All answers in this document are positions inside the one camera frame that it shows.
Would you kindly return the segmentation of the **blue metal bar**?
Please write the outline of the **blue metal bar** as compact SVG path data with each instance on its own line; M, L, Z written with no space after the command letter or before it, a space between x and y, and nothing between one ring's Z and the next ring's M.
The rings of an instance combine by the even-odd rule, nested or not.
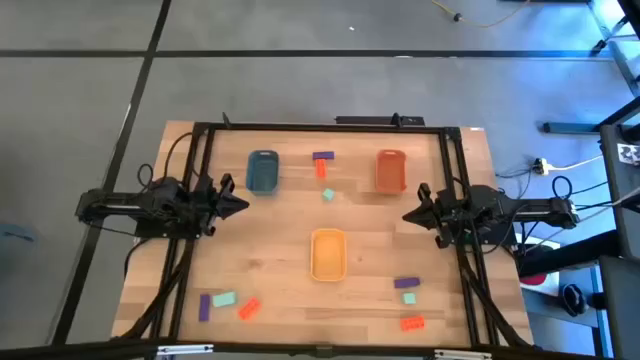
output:
M599 125L590 123L545 122L542 125L542 130L549 134L595 134L599 132Z

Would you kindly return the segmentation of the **black flat bar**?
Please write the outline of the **black flat bar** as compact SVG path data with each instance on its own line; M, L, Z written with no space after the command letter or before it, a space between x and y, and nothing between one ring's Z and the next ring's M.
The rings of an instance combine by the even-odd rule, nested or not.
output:
M403 116L398 113L391 116L337 116L335 122L339 125L425 126L422 117Z

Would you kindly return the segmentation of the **black thick beam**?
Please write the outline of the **black thick beam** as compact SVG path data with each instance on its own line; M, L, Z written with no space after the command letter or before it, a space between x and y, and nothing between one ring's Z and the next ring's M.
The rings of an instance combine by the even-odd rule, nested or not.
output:
M619 256L620 241L617 230L594 235L586 240L555 250L527 253L518 260L521 278L584 267L602 256Z

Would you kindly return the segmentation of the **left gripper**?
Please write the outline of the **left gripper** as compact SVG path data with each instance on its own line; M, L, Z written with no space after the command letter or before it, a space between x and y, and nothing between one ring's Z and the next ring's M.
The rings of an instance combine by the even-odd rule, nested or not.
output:
M246 200L232 194L233 190L234 182L229 173L223 174L219 190L214 187L213 179L209 175L204 174L198 178L197 214L202 234L213 234L213 222L216 218L227 219L249 207Z

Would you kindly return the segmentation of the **orange plastic bin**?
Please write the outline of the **orange plastic bin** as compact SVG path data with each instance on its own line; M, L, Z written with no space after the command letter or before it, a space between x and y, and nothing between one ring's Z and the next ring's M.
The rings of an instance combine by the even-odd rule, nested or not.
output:
M399 194L406 189L406 154L400 150L380 150L376 155L375 188L379 193Z

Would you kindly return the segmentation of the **grey metal rack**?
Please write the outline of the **grey metal rack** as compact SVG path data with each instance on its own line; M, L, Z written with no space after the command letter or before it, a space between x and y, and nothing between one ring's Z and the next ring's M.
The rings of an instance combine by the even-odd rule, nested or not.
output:
M608 50L634 97L640 96L640 0L589 0L602 39L593 50Z

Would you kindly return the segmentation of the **yellow plastic bin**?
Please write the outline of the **yellow plastic bin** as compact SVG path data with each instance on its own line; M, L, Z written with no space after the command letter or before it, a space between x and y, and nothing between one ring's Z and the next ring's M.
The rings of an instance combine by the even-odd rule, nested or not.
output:
M347 272L346 235L339 229L316 229L311 235L310 274L319 282L338 282Z

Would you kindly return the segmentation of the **silver corner bracket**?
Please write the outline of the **silver corner bracket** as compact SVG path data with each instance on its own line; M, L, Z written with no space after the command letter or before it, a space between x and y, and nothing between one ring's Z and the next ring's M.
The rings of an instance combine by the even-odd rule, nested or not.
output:
M157 357L207 354L214 352L213 344L163 345L157 348Z
M436 349L434 360L493 360L493 356L491 353L485 352Z

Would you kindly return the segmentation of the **black white marker tag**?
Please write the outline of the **black white marker tag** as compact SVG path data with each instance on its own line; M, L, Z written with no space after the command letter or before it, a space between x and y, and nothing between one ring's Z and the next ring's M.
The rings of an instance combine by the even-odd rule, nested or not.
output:
M617 156L621 163L640 166L640 146L618 143Z

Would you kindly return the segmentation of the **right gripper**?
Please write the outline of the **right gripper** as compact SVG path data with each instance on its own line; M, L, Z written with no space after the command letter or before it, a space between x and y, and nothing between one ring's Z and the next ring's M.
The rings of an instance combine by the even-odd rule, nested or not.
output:
M453 236L448 220L449 205L453 201L452 193L448 189L439 190L432 198L432 191L427 183L421 183L418 188L420 205L409 211L403 217L405 222L414 224L421 228L437 231L436 245L438 248L447 248L451 245Z

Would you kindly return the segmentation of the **blue plastic bin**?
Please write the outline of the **blue plastic bin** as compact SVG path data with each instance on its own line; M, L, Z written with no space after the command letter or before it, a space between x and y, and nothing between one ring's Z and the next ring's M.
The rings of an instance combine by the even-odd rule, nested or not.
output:
M279 179L279 155L272 150L252 151L248 157L246 188L254 195L272 195Z

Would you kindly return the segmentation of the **dark grey cabinet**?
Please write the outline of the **dark grey cabinet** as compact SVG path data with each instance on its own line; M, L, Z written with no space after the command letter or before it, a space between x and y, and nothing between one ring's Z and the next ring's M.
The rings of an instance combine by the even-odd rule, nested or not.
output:
M600 128L619 256L600 260L614 356L640 360L640 166L618 161L617 144L629 144L614 125Z

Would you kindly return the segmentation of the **blue grey flat object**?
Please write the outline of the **blue grey flat object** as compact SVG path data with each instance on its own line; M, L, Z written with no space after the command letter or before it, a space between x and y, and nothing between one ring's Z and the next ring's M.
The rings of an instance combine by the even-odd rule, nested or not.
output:
M34 231L28 227L11 223L0 223L0 240L9 239L19 239L28 243L35 243L37 236Z

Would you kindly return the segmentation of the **black aluminium rig frame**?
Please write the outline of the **black aluminium rig frame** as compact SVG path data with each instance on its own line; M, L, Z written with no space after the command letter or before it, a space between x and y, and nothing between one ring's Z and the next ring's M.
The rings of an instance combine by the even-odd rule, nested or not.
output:
M406 189L384 194L375 188L380 150L406 154ZM278 187L272 195L246 188L252 151L279 155ZM457 255L440 249L435 232L403 216L418 204L420 183L444 188L452 142L423 127L375 130L365 126L309 124L218 125L197 158L214 178L229 173L246 210L220 221L215 234L196 242L178 336L209 340L218 348L262 344L313 353L341 354L363 346L382 356L421 356L429 348L471 346ZM316 177L313 152L331 151L327 177ZM331 201L322 193L335 192ZM347 272L338 282L310 274L311 235L339 229L346 235ZM418 277L417 287L396 289L396 278ZM234 291L236 303L215 308L214 295ZM407 305L403 294L416 295ZM208 322L198 321L201 294L211 296ZM260 311L250 320L238 310L251 297ZM423 329L403 332L400 320L423 316Z

